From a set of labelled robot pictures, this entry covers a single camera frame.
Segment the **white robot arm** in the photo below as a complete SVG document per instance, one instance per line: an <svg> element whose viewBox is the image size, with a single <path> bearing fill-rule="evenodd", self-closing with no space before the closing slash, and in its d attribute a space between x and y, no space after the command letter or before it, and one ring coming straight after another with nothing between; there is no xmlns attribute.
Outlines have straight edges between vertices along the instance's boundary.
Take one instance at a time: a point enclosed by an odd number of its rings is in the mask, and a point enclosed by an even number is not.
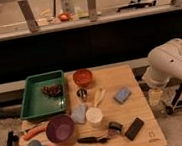
<svg viewBox="0 0 182 146"><path fill-rule="evenodd" d="M151 89L166 87L171 77L182 81L182 39L173 38L153 48L147 62L149 66L142 77Z"/></svg>

